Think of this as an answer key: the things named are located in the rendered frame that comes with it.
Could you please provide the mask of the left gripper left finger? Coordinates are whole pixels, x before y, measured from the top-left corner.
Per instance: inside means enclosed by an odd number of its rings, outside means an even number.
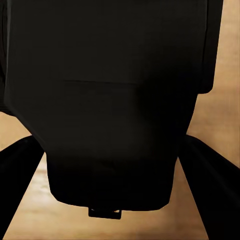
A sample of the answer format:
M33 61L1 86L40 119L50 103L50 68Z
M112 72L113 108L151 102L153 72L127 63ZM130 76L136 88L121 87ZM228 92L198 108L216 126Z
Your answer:
M33 135L0 151L0 240L3 239L44 152Z

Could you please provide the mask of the digital camera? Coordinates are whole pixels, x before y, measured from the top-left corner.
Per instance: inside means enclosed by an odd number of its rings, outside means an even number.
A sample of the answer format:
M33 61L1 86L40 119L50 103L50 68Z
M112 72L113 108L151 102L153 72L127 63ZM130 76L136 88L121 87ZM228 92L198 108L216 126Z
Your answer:
M120 220L170 201L224 0L0 0L0 112L46 153L50 193Z

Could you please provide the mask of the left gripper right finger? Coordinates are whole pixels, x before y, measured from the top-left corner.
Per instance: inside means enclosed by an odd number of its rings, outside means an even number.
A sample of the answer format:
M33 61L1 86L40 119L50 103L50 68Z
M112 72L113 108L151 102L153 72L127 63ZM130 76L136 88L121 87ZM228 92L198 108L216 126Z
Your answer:
M187 134L178 157L209 240L240 240L240 168Z

